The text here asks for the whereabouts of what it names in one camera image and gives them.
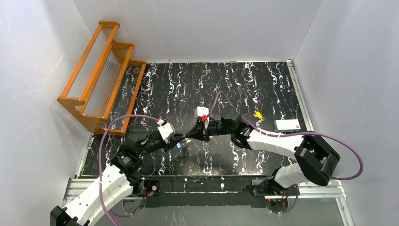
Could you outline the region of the yellow key tag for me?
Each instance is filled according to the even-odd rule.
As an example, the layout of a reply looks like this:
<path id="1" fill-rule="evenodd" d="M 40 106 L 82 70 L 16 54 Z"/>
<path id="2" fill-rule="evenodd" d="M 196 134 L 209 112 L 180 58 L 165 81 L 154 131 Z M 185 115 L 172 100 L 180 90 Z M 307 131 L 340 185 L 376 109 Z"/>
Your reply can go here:
<path id="1" fill-rule="evenodd" d="M 255 116 L 256 118 L 258 118 L 259 120 L 262 120 L 262 119 L 263 119 L 263 116 L 261 115 L 261 113 L 260 113 L 259 111 L 255 111 L 255 112 L 254 112 L 254 116 Z"/>

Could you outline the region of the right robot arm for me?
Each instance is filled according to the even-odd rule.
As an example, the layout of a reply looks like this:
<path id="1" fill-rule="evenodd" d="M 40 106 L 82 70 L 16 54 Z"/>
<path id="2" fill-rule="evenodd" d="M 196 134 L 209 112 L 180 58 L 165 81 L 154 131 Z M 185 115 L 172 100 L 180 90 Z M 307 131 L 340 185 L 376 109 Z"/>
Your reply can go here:
<path id="1" fill-rule="evenodd" d="M 223 108 L 220 119 L 209 118 L 209 109 L 197 107 L 195 126 L 187 138 L 208 142 L 210 137 L 230 135 L 239 148 L 277 153 L 295 160 L 273 171 L 267 179 L 248 188 L 259 193 L 278 193 L 295 184 L 312 182 L 327 186 L 340 161 L 339 154 L 319 135 L 281 134 L 259 129 L 232 107 Z"/>

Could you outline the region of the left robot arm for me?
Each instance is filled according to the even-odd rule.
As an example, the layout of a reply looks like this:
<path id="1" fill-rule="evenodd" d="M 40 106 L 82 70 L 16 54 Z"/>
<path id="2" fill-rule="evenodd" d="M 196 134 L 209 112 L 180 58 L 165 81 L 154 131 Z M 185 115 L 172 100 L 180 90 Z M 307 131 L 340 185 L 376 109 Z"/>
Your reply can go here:
<path id="1" fill-rule="evenodd" d="M 144 190 L 145 178 L 138 172 L 142 157 L 159 149 L 168 151 L 185 138 L 182 133 L 132 132 L 99 177 L 73 201 L 56 206 L 50 213 L 52 226 L 92 226 L 125 197 Z"/>

